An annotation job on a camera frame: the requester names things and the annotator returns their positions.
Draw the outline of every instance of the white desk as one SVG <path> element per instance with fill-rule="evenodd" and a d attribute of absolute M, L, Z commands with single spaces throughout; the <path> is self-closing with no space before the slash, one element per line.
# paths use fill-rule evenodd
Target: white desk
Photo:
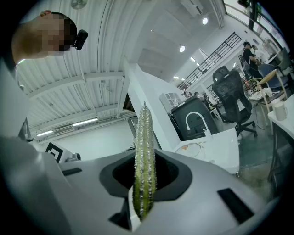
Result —
<path fill-rule="evenodd" d="M 283 121 L 278 121 L 273 111 L 268 113 L 268 118 L 286 131 L 294 139 L 294 95 L 291 95 L 285 101 L 285 107 L 287 108 L 287 118 Z"/>
<path fill-rule="evenodd" d="M 267 60 L 267 61 L 265 61 L 264 63 L 265 64 L 269 64 L 270 62 L 272 62 L 279 54 L 280 54 L 280 50 L 277 52 L 277 54 L 273 57 L 273 58 L 271 58 L 270 60 Z"/>
<path fill-rule="evenodd" d="M 207 141 L 206 137 L 182 141 L 174 148 L 173 152 L 191 143 L 197 143 L 201 146 L 200 152 L 194 158 L 211 162 L 231 174 L 238 173 L 240 161 L 235 128 L 214 134 L 211 141 Z"/>

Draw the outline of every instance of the ceiling light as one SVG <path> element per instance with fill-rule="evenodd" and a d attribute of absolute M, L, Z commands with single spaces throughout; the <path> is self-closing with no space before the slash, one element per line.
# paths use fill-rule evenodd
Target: ceiling light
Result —
<path fill-rule="evenodd" d="M 25 59 L 21 60 L 20 62 L 18 62 L 17 64 L 20 64 L 21 62 L 23 62 Z"/>
<path fill-rule="evenodd" d="M 205 25 L 205 24 L 207 24 L 207 22 L 208 22 L 208 19 L 207 18 L 203 18 L 202 23 Z"/>
<path fill-rule="evenodd" d="M 86 4 L 87 4 L 88 0 L 72 0 L 72 8 L 79 10 L 82 9 Z"/>
<path fill-rule="evenodd" d="M 50 133 L 52 133 L 52 132 L 53 132 L 53 130 L 48 130 L 48 131 L 46 131 L 46 132 L 43 132 L 43 133 L 37 134 L 37 136 L 42 136 L 42 135 L 45 135 L 45 134 L 50 134 Z"/>
<path fill-rule="evenodd" d="M 185 46 L 181 46 L 180 47 L 180 52 L 183 52 L 185 49 L 186 49 Z"/>
<path fill-rule="evenodd" d="M 93 118 L 93 119 L 82 121 L 82 122 L 79 122 L 79 123 L 74 123 L 73 126 L 78 126 L 78 125 L 82 125 L 82 124 L 85 124 L 85 123 L 90 123 L 90 122 L 97 121 L 97 120 L 98 120 L 97 118 Z"/>

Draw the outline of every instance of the black camera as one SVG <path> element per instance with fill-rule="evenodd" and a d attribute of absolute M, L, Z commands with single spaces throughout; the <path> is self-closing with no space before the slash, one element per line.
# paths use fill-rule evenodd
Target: black camera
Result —
<path fill-rule="evenodd" d="M 73 45 L 75 47 L 75 49 L 81 50 L 87 37 L 88 37 L 88 33 L 81 29 L 78 32 L 78 35 L 77 35 L 75 42 L 74 42 L 74 45 Z"/>

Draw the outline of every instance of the corrugated metal ceiling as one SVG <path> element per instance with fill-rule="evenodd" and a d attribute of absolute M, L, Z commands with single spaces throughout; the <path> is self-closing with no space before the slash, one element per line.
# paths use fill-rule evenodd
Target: corrugated metal ceiling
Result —
<path fill-rule="evenodd" d="M 17 66 L 20 84 L 33 104 L 28 116 L 32 132 L 93 117 L 108 120 L 118 114 L 127 34 L 143 1 L 88 0 L 80 10 L 73 9 L 70 2 L 42 1 L 23 20 L 31 20 L 44 10 L 57 11 L 70 17 L 78 30 L 89 33 L 80 51 L 71 49 L 63 56 L 25 60 Z"/>

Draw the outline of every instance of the person at desk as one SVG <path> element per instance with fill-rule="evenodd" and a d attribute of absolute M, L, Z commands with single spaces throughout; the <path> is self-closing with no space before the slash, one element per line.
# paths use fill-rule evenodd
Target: person at desk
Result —
<path fill-rule="evenodd" d="M 258 66 L 260 61 L 255 59 L 252 52 L 250 51 L 251 45 L 249 42 L 244 42 L 244 49 L 242 56 L 244 60 L 249 64 L 249 72 L 254 78 L 263 78 L 262 75 L 258 72 Z"/>
<path fill-rule="evenodd" d="M 260 60 L 260 62 L 266 61 L 265 54 L 256 45 L 252 45 L 250 51 L 255 59 Z"/>
<path fill-rule="evenodd" d="M 198 98 L 198 99 L 200 99 L 200 101 L 202 102 L 202 103 L 204 103 L 205 105 L 206 105 L 206 107 L 208 108 L 208 110 L 210 110 L 210 106 L 209 106 L 209 104 L 208 104 L 208 102 L 207 102 L 207 100 L 206 100 L 206 98 L 205 98 L 205 96 L 203 95 L 203 94 L 199 94 L 197 91 L 194 93 L 194 95 Z"/>

